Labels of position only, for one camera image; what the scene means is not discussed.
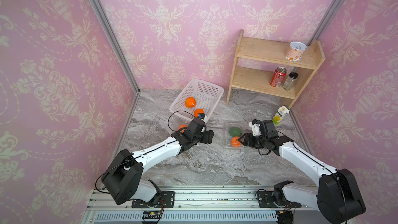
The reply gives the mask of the peeled orange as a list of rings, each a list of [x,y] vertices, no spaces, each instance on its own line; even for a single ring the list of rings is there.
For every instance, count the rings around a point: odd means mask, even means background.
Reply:
[[[199,117],[200,114],[204,114],[204,110],[201,108],[198,108],[194,111],[195,117]]]
[[[185,100],[185,107],[187,108],[194,108],[197,104],[197,101],[194,97],[188,97]]]

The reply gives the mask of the container green fruit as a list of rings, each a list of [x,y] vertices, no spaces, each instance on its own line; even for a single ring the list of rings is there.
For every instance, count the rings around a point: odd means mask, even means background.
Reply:
[[[241,128],[239,128],[239,127],[231,127],[231,128],[229,129],[229,135],[230,135],[231,137],[236,137],[236,136],[240,137],[240,136],[241,136],[241,133],[242,133],[242,130],[241,130]]]

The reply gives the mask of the clear clamshell container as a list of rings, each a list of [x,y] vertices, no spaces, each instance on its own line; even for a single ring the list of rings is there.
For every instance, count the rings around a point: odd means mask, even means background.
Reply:
[[[226,149],[237,150],[244,146],[239,142],[239,138],[249,131],[248,124],[242,121],[225,121],[223,123],[224,146]]]

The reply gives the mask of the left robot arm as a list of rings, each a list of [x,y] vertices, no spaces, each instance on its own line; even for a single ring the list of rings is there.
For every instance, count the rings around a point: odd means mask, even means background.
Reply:
[[[162,191],[152,181],[142,180],[142,175],[163,162],[189,150],[198,143],[211,144],[214,136],[201,118],[195,117],[186,128],[181,128],[164,141],[149,148],[130,152],[124,149],[116,155],[101,175],[102,184],[117,205],[129,200],[141,200],[155,206],[161,201]]]

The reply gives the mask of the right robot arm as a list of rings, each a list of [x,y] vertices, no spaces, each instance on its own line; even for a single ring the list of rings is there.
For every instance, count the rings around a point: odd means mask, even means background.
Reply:
[[[273,191],[256,193],[259,204],[274,203],[287,208],[305,205],[319,211],[331,224],[346,223],[366,212],[356,178],[349,170],[336,169],[304,151],[291,138],[278,132],[271,120],[255,119],[249,126],[252,132],[238,139],[243,146],[274,153],[291,162],[315,183],[310,187],[283,181],[276,184]]]

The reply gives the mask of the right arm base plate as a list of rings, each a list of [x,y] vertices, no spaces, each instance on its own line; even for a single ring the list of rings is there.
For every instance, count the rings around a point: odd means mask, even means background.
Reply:
[[[284,208],[290,210],[292,208],[301,208],[302,205],[296,202],[290,202],[282,197],[279,193],[259,189],[255,193],[260,208]]]

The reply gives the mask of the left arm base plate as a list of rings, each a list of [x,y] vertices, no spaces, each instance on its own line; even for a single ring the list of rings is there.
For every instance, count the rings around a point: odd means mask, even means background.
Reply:
[[[132,201],[132,208],[173,208],[175,203],[174,191],[162,191],[157,193],[154,199],[149,202],[134,199]]]

